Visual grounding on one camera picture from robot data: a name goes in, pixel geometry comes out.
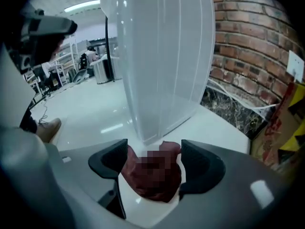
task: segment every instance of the white floor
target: white floor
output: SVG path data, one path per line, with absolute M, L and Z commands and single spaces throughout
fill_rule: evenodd
M 134 149 L 142 149 L 129 114 L 122 80 L 97 85 L 94 78 L 79 85 L 66 85 L 40 102 L 31 112 L 39 120 L 47 106 L 45 121 L 56 117 L 62 126 L 53 140 L 57 148 L 75 149 L 128 138 Z M 213 112 L 198 105 L 195 116 L 162 140 L 181 142 L 190 139 L 248 153 L 249 139 Z

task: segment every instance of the shoe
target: shoe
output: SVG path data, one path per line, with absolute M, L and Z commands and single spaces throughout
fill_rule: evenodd
M 61 126 L 61 120 L 56 118 L 51 122 L 38 123 L 36 135 L 40 137 L 40 139 L 44 143 L 49 143 L 58 132 Z

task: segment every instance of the cardboard box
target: cardboard box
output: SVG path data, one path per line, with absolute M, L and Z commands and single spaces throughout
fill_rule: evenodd
M 304 157 L 305 86 L 290 83 L 268 125 L 253 139 L 250 154 L 292 180 Z

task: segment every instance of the brick wall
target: brick wall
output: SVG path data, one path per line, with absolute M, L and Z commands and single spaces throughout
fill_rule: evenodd
M 255 106 L 283 97 L 289 50 L 304 58 L 277 0 L 214 0 L 216 37 L 210 77 Z

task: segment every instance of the black pole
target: black pole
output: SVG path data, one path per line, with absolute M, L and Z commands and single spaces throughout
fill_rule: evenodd
M 110 57 L 110 50 L 109 50 L 109 39 L 108 39 L 108 18 L 106 16 L 105 19 L 105 39 L 106 39 L 106 53 L 107 53 L 107 60 L 109 66 L 109 72 L 112 80 L 115 82 L 114 74 L 112 71 L 112 64 L 111 64 L 111 57 Z

